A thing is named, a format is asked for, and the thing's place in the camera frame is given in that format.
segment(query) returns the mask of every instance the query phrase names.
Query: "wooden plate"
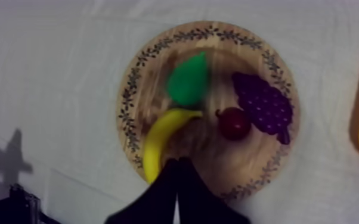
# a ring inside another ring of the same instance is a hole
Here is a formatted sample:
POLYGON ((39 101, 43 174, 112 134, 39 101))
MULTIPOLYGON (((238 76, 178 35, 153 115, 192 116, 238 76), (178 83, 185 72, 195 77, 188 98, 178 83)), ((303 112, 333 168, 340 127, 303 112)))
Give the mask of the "wooden plate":
POLYGON ((228 23, 197 21, 167 30, 144 46, 128 66, 117 101, 117 128, 123 150, 139 175, 143 143, 156 119, 173 107, 166 81, 173 68, 204 51, 211 86, 203 104, 204 119, 195 120, 170 141, 168 157, 190 156, 209 189, 224 201, 260 190, 284 166, 299 130, 299 102, 292 75, 278 53, 257 35, 228 23), (231 74, 259 74, 281 90, 293 105, 290 145, 254 126, 241 142, 228 142, 217 132, 217 109, 237 107, 231 74))

